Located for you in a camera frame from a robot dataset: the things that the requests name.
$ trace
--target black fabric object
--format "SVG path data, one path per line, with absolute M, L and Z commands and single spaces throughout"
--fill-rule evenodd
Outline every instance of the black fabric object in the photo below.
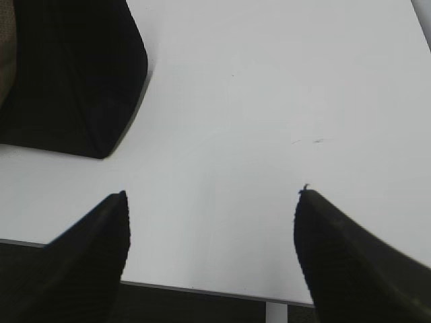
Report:
M 294 243 L 321 323 L 431 322 L 431 270 L 314 190 L 301 191 Z
M 53 242 L 1 269 L 0 322 L 105 322 L 129 246 L 127 197 L 112 194 Z
M 15 0 L 17 74 L 0 143 L 111 154 L 135 111 L 147 54 L 125 0 Z

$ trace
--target floor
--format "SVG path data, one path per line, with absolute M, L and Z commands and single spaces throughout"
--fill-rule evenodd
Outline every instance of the floor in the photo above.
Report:
M 35 246 L 0 243 L 0 271 L 33 254 Z M 315 323 L 314 309 L 121 283 L 107 323 Z

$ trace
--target white table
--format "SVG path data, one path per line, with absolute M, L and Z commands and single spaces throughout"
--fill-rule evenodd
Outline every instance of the white table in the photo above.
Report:
M 0 238 L 129 196 L 124 281 L 311 303 L 298 191 L 431 266 L 431 54 L 409 0 L 129 0 L 152 78 L 104 161 L 0 146 Z

